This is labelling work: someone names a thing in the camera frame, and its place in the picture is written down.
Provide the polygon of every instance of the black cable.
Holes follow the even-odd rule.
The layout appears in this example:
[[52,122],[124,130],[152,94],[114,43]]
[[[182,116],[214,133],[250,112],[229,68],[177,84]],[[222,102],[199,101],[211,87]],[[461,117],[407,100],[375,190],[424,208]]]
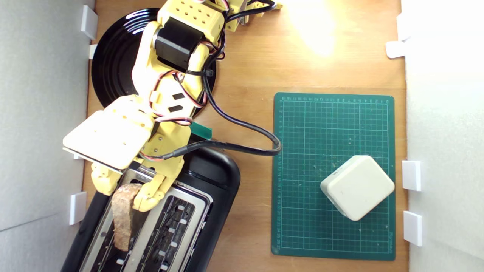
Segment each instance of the black cable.
[[262,12],[268,12],[268,11],[275,9],[276,6],[277,6],[277,4],[274,1],[270,1],[270,0],[256,0],[256,1],[264,3],[264,4],[268,4],[269,6],[261,7],[261,8],[257,8],[257,9],[245,10],[245,11],[242,11],[242,12],[239,12],[239,13],[236,13],[236,14],[232,14],[229,17],[227,17],[226,22],[228,23],[230,21],[233,21],[235,19],[239,19],[241,17],[245,17],[247,15],[253,15],[253,14],[258,14],[258,13],[262,13]]
[[[207,59],[207,61],[205,62],[204,66],[202,68],[202,71],[207,70],[210,67],[210,65],[224,52],[224,49],[225,49],[225,31],[222,31],[222,33],[220,34],[220,47],[217,49],[217,51],[213,55],[209,56],[209,58]],[[234,117],[228,115],[227,113],[225,113],[216,104],[215,100],[213,99],[212,90],[210,89],[210,84],[209,84],[209,80],[208,80],[206,73],[202,73],[201,77],[202,77],[202,84],[203,84],[203,88],[204,88],[205,94],[207,96],[207,99],[210,102],[210,104],[212,105],[213,109],[215,109],[215,111],[220,116],[222,116],[223,118],[225,118],[226,120],[228,120],[228,121],[230,121],[234,124],[237,124],[239,126],[243,126],[245,128],[251,129],[255,132],[258,132],[258,133],[264,135],[265,137],[267,137],[268,139],[270,139],[272,141],[274,148],[272,150],[266,150],[266,149],[247,147],[247,146],[233,144],[233,143],[225,143],[225,142],[219,142],[219,141],[213,141],[213,140],[205,140],[205,141],[195,142],[195,143],[186,145],[184,147],[178,148],[171,153],[167,153],[167,154],[164,154],[164,155],[161,155],[161,156],[152,156],[152,158],[154,158],[154,159],[165,159],[166,160],[166,159],[169,159],[171,157],[178,157],[178,156],[185,155],[185,154],[187,154],[191,151],[194,151],[194,150],[197,150],[197,149],[200,149],[200,148],[203,148],[203,147],[218,147],[218,148],[222,148],[222,149],[226,149],[226,150],[240,151],[240,152],[244,152],[244,153],[261,155],[261,156],[276,156],[277,154],[279,154],[279,152],[282,149],[282,143],[279,140],[279,138],[277,138],[276,135],[274,135],[273,133],[269,132],[268,130],[266,130],[264,128],[261,128],[259,126],[254,125],[254,124],[250,124],[250,123],[247,123],[245,121],[239,120],[239,119],[234,118]]]

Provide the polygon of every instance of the cable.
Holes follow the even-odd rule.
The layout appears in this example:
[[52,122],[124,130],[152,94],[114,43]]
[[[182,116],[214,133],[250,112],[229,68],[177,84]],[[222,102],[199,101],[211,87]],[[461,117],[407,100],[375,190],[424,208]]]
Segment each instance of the cable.
[[[221,37],[220,37],[220,47],[217,49],[217,51],[213,55],[209,56],[209,58],[207,59],[207,61],[205,62],[204,66],[203,66],[203,69],[202,69],[203,71],[207,70],[210,67],[210,65],[223,53],[223,51],[225,49],[225,32],[222,31],[222,33],[220,35],[221,35]],[[197,149],[200,149],[200,148],[203,148],[203,147],[218,147],[218,148],[222,148],[222,149],[240,151],[240,152],[244,152],[244,153],[250,153],[250,154],[261,155],[261,156],[275,156],[275,155],[279,154],[279,152],[282,149],[282,143],[277,138],[277,136],[275,136],[273,133],[269,132],[268,130],[266,130],[264,128],[261,128],[259,126],[247,123],[247,122],[239,120],[239,119],[236,119],[236,118],[228,115],[227,113],[225,113],[215,103],[213,96],[212,96],[212,90],[210,89],[209,80],[208,80],[208,77],[205,73],[203,73],[203,75],[202,75],[202,84],[203,84],[203,87],[204,87],[205,94],[208,98],[208,101],[210,102],[212,107],[215,109],[215,111],[220,116],[222,116],[223,118],[225,118],[226,120],[228,120],[228,121],[230,121],[234,124],[243,126],[245,128],[251,129],[253,131],[256,131],[256,132],[264,135],[265,137],[267,137],[268,139],[270,139],[272,141],[272,143],[274,144],[274,148],[272,150],[266,150],[266,149],[247,147],[247,146],[233,144],[233,143],[225,143],[225,142],[219,142],[219,141],[213,141],[213,140],[205,140],[205,141],[195,142],[195,143],[186,145],[184,147],[178,148],[171,153],[167,153],[167,154],[164,154],[164,155],[161,155],[161,156],[150,157],[150,159],[152,159],[152,160],[160,160],[160,159],[166,160],[166,159],[169,159],[171,157],[178,157],[178,156],[185,155],[185,154],[187,154],[191,151],[194,151],[194,150],[197,150]]]
[[264,4],[268,4],[269,6],[261,7],[261,8],[257,8],[257,9],[245,10],[245,11],[242,11],[242,12],[239,12],[239,13],[236,13],[236,14],[232,14],[229,17],[227,17],[226,22],[228,23],[230,21],[233,21],[235,19],[239,19],[241,17],[245,17],[247,15],[253,15],[253,14],[257,14],[257,13],[268,12],[268,11],[275,9],[276,6],[277,6],[277,4],[274,1],[270,1],[270,0],[256,0],[256,1],[264,3]]
[[[205,92],[205,97],[210,102],[213,109],[220,116],[222,116],[224,119],[226,119],[226,120],[228,120],[228,121],[230,121],[230,122],[232,122],[236,125],[251,129],[255,132],[258,132],[258,133],[264,135],[269,140],[271,140],[274,148],[271,149],[271,150],[266,150],[266,149],[259,149],[259,148],[254,148],[254,147],[243,146],[243,145],[234,144],[234,143],[225,143],[225,142],[219,142],[219,141],[213,141],[213,140],[205,140],[205,141],[195,142],[195,143],[186,145],[184,147],[181,147],[181,148],[174,150],[173,152],[170,152],[170,153],[167,153],[167,154],[164,154],[164,155],[160,155],[160,156],[146,156],[143,153],[140,153],[142,157],[144,157],[148,160],[152,160],[152,161],[160,161],[160,160],[166,160],[166,159],[169,159],[169,158],[172,158],[172,157],[182,156],[182,155],[185,155],[189,152],[192,152],[194,150],[197,150],[197,149],[200,149],[200,148],[203,148],[203,147],[218,147],[218,148],[222,148],[222,149],[226,149],[226,150],[240,151],[240,152],[244,152],[244,153],[261,155],[261,156],[276,156],[277,154],[280,153],[280,151],[282,149],[282,143],[281,143],[281,140],[279,140],[279,138],[277,138],[276,135],[274,135],[273,133],[269,132],[268,130],[266,130],[262,127],[256,126],[254,124],[250,124],[248,122],[239,120],[237,118],[234,118],[234,117],[228,115],[217,105],[217,103],[213,99],[212,90],[210,88],[210,84],[209,84],[209,80],[208,80],[208,76],[207,76],[207,74],[208,74],[207,72],[209,70],[209,67],[213,64],[213,62],[216,61],[216,60],[220,60],[220,59],[225,58],[225,53],[224,53],[224,49],[225,49],[225,45],[226,45],[225,26],[226,26],[227,22],[230,22],[232,20],[247,16],[247,15],[267,12],[267,11],[270,11],[270,10],[273,10],[273,9],[276,8],[276,4],[273,1],[270,1],[270,0],[257,0],[257,1],[268,4],[269,6],[257,8],[257,9],[253,9],[253,10],[248,10],[248,11],[243,11],[243,12],[240,12],[240,13],[237,13],[237,14],[233,14],[231,16],[227,16],[227,13],[224,12],[224,17],[226,18],[226,21],[225,21],[225,23],[222,27],[223,30],[220,33],[219,47],[217,48],[214,44],[209,45],[209,47],[213,47],[213,49],[215,49],[215,52],[210,54],[209,57],[207,58],[207,60],[205,61],[205,64],[203,65],[203,68],[200,72],[200,76],[202,78],[202,84],[203,84],[203,89],[204,89],[204,92]],[[180,83],[180,80],[177,76],[175,76],[175,79]]]

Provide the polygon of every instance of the cutting mat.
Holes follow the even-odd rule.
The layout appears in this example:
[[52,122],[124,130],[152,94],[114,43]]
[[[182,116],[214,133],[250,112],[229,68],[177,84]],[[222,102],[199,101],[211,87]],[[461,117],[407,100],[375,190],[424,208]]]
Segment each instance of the cutting mat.
[[344,217],[321,181],[353,155],[370,155],[395,181],[391,96],[277,93],[272,252],[346,259],[395,259],[395,194],[360,221]]

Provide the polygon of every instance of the black round plate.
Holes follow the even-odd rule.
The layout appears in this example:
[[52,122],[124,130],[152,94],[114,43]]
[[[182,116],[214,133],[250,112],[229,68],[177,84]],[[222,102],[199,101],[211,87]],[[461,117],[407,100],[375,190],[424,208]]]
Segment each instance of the black round plate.
[[[131,71],[143,30],[149,22],[156,21],[158,11],[159,8],[150,8],[130,13],[109,27],[99,40],[92,58],[91,78],[94,91],[103,107],[107,107],[120,96],[138,94]],[[209,81],[213,90],[215,62],[211,69],[213,76]]]

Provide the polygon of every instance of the white wall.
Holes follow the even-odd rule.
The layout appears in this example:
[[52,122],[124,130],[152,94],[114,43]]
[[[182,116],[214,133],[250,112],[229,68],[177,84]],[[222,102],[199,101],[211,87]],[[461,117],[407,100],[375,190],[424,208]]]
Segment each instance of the white wall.
[[62,138],[86,117],[94,0],[3,0],[0,9],[0,271],[58,271],[78,226],[83,162]]
[[484,3],[402,0],[406,41],[408,159],[422,162],[423,246],[411,272],[484,271]]

